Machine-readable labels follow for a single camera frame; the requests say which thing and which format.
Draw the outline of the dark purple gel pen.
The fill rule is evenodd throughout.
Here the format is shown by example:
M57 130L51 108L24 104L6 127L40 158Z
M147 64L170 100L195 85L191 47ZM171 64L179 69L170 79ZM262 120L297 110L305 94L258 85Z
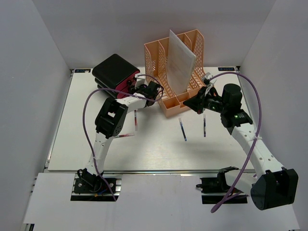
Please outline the dark purple gel pen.
M204 137L206 137L206 114L203 114Z

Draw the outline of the blue gel pen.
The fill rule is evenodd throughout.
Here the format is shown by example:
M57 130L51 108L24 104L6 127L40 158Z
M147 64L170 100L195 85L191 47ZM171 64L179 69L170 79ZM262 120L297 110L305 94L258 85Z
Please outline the blue gel pen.
M180 124L180 128L181 128L181 131L182 131L184 140L187 141L187 137L186 137L186 134L185 134L185 130L184 130L183 122L182 122L182 119L181 119L181 118L179 118L179 124Z

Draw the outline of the black pink drawer unit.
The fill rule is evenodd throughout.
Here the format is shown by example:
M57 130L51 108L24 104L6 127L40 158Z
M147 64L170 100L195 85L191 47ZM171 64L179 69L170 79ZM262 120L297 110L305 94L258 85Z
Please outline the black pink drawer unit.
M92 70L98 88L110 88L126 93L130 86L135 84L134 77L139 73L137 67L118 54L112 54Z

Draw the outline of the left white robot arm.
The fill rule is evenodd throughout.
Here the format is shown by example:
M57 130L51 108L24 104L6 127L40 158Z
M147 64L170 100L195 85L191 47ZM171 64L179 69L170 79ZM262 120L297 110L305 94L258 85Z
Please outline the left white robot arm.
M86 130L86 108L91 96L101 90L116 92L124 97L109 97L104 101L94 121L96 136L94 143L91 143ZM128 92L101 88L94 90L87 97L83 108L82 126L90 145L91 158L84 169L77 171L77 175L91 192L97 192L102 186L104 163L109 147L113 139L121 132L127 114L152 106L162 98L163 91L164 88L159 83L150 81L148 84L144 84L142 79L130 86Z

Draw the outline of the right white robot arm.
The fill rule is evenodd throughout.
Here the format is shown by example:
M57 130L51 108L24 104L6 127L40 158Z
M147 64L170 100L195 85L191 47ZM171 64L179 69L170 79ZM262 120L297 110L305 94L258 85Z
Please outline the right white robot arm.
M269 151L261 138L254 134L256 128L250 116L242 109L240 86L227 84L219 96L214 88L202 87L184 105L198 114L205 109L220 114L221 122L249 157L256 176L241 176L236 167L223 168L218 173L217 185L223 192L234 186L249 195L259 210L292 204L298 183L294 169L286 169Z

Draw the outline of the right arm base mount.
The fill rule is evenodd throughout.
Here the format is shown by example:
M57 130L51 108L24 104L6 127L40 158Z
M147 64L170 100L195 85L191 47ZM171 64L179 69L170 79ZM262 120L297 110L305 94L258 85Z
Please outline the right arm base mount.
M239 172L240 170L237 167L226 167L220 169L216 177L201 178L201 183L197 184L196 188L201 190L202 204L215 205L218 203L228 192ZM243 173L230 193L232 198L225 204L246 204L247 195L245 193L250 193L256 181L256 177Z

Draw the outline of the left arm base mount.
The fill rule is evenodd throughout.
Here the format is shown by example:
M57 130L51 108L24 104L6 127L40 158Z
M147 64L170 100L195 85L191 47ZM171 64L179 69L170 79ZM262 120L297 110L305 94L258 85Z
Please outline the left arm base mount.
M120 194L120 179L105 178L90 174L87 169L79 169L74 179L70 201L75 202L115 202Z

